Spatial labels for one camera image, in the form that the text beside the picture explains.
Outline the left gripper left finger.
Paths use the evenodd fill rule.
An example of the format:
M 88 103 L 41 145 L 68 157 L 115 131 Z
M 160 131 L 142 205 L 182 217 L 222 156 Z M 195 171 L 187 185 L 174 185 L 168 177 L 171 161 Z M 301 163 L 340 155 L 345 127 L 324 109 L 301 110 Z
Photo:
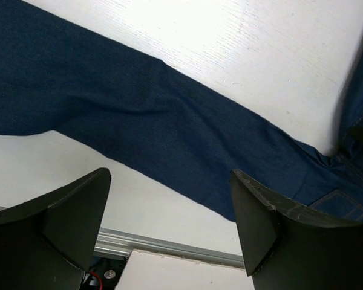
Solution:
M 79 289 L 111 185 L 107 168 L 0 211 L 0 289 Z

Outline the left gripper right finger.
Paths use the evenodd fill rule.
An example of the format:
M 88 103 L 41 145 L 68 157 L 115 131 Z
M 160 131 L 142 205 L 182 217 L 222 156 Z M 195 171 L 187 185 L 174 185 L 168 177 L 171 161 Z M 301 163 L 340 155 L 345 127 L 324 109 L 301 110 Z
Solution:
M 255 289 L 363 289 L 363 223 L 325 214 L 240 170 L 229 180 Z

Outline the dark blue denim trousers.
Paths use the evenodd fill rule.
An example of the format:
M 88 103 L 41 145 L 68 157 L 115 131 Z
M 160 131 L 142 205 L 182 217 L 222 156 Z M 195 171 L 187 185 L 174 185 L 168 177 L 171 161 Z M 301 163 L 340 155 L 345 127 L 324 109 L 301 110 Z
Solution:
M 57 131 L 234 221 L 242 170 L 312 209 L 363 222 L 363 51 L 324 156 L 141 53 L 22 1 L 0 1 L 0 135 Z

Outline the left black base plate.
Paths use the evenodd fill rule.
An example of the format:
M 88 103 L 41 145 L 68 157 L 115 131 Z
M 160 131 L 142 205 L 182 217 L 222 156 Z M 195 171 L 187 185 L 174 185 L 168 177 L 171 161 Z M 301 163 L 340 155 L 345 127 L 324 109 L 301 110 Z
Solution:
M 115 289 L 127 264 L 126 257 L 110 259 L 94 256 L 88 271 L 82 277 L 80 290 Z

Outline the aluminium frame rail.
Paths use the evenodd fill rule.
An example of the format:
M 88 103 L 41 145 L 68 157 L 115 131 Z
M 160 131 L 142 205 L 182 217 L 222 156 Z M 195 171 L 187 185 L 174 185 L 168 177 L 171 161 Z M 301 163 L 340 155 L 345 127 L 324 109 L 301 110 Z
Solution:
M 180 209 L 108 204 L 94 254 L 129 257 L 134 250 L 244 268 L 235 223 L 197 204 Z

